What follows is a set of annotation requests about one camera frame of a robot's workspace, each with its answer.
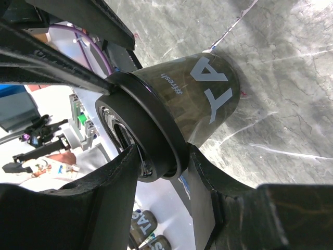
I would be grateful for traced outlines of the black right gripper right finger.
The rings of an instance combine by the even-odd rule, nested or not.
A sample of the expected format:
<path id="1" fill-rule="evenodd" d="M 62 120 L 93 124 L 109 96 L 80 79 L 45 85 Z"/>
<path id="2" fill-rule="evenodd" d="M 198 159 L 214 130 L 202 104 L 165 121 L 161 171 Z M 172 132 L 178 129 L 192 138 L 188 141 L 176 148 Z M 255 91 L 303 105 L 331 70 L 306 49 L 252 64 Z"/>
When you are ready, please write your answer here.
<path id="1" fill-rule="evenodd" d="M 332 249 L 332 186 L 251 188 L 189 146 L 196 249 Z"/>

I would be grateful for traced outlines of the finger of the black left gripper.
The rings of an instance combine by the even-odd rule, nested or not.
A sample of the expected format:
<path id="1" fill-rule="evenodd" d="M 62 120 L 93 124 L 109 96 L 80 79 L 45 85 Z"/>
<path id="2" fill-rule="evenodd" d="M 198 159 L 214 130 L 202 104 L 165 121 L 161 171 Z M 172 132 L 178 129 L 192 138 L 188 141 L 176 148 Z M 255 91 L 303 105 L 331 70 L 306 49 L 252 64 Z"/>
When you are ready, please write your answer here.
<path id="1" fill-rule="evenodd" d="M 27 3 L 125 49 L 135 49 L 134 34 L 105 1 L 30 0 Z"/>
<path id="2" fill-rule="evenodd" d="M 115 85 L 28 33 L 1 21 L 1 84 L 66 85 L 109 95 Z"/>

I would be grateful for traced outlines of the dark translucent coffee cup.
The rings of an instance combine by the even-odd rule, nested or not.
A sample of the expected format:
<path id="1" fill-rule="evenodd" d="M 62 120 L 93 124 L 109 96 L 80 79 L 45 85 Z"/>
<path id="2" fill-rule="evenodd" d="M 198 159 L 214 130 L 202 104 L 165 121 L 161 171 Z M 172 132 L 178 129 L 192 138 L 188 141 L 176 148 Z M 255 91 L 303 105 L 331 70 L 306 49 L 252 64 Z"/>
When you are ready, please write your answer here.
<path id="1" fill-rule="evenodd" d="M 199 53 L 133 72 L 157 94 L 186 142 L 200 147 L 235 111 L 238 77 L 222 57 Z"/>

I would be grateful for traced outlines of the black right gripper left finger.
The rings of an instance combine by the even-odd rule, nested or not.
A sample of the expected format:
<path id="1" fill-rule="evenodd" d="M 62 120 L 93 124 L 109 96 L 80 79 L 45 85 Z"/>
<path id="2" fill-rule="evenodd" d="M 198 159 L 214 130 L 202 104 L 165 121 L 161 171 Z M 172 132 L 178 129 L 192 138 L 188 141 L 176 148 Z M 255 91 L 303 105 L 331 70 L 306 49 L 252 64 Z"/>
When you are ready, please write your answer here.
<path id="1" fill-rule="evenodd" d="M 126 249 L 137 148 L 57 190 L 1 185 L 1 249 Z"/>

